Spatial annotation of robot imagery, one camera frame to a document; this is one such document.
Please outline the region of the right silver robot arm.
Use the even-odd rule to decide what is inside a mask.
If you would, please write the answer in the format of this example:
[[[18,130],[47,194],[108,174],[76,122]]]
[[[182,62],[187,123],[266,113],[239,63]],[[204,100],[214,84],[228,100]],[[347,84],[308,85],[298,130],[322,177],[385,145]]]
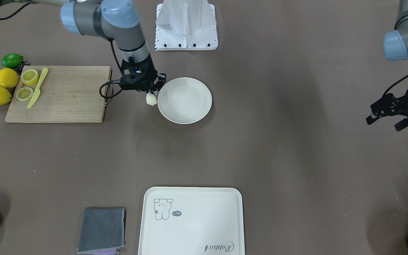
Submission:
[[[151,54],[132,0],[23,0],[24,4],[48,4],[61,8],[64,28],[70,32],[103,38],[112,53],[118,49],[120,90],[153,93],[160,91],[166,75],[154,68]]]

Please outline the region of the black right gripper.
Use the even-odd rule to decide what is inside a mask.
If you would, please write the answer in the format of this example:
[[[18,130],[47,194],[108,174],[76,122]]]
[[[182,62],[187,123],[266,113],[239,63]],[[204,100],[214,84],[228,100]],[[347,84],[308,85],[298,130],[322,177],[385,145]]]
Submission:
[[[120,89],[138,92],[154,92],[162,89],[166,83],[166,74],[157,72],[152,57],[148,56],[141,62],[133,57],[123,60],[121,66]]]

